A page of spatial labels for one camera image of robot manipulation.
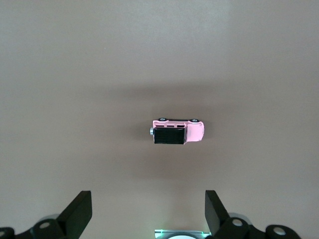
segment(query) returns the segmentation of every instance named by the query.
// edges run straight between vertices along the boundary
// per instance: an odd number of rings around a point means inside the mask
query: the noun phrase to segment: gray background
[[[207,230],[204,192],[260,230],[319,225],[319,1],[0,2],[0,225],[92,190],[82,238]],[[159,117],[202,142],[154,145]]]

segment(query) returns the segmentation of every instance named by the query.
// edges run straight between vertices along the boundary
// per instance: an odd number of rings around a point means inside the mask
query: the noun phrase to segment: light
[[[155,230],[156,239],[205,239],[209,235],[203,231]]]

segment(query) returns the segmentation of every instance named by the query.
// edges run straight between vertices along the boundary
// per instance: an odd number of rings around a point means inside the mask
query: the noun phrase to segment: black mount
[[[82,191],[57,219],[38,222],[18,235],[13,228],[0,228],[0,239],[78,239],[91,218],[91,192]]]
[[[206,239],[301,239],[286,226],[269,225],[262,232],[241,218],[230,217],[215,191],[206,191],[205,217],[212,234]]]
[[[230,217],[215,191],[206,191],[205,217],[211,236],[206,239],[301,239],[282,225],[269,225],[265,232],[245,220]],[[35,224],[15,235],[12,228],[0,228],[0,239],[78,239],[92,218],[90,191],[82,191],[57,217]]]

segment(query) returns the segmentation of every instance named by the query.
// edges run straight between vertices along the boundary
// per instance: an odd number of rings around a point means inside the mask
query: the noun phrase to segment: pink toy car
[[[201,141],[204,136],[204,124],[197,119],[166,119],[153,121],[150,129],[154,143],[186,144]]]

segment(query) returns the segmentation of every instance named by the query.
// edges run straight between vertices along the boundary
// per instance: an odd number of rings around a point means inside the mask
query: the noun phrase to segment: black car roof
[[[154,129],[154,143],[184,144],[185,128],[156,127]]]

